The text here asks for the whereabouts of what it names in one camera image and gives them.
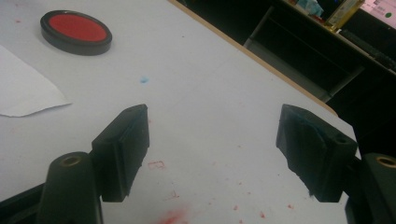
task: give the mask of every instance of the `white paper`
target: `white paper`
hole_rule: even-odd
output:
[[[0,115],[22,117],[68,104],[55,85],[0,45]]]

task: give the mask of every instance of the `blue speck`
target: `blue speck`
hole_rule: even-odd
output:
[[[140,83],[145,84],[149,82],[149,78],[148,77],[141,77],[140,78]]]

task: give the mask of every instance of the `red lid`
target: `red lid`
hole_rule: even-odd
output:
[[[88,15],[56,10],[45,14],[40,23],[44,38],[58,49],[80,55],[97,55],[110,48],[110,31]]]

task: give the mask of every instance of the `white table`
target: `white table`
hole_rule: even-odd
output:
[[[47,43],[39,20],[55,9],[106,24],[110,51],[84,57]],[[276,131],[282,104],[354,138],[352,128],[170,2],[6,0],[0,30],[0,44],[73,103],[0,117],[0,201],[44,182],[57,157],[91,151],[124,108],[146,104],[148,155],[130,197],[102,203],[105,223],[347,222],[345,196],[308,196],[276,148]],[[155,161],[164,167],[149,166]]]

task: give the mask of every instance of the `brass insert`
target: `brass insert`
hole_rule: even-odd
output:
[[[70,166],[74,166],[74,165],[78,164],[79,162],[81,162],[81,157],[71,156],[71,157],[67,157],[67,158],[63,159],[61,161],[61,165],[64,167],[70,167]]]
[[[377,157],[376,161],[389,168],[396,169],[396,160],[389,157]]]

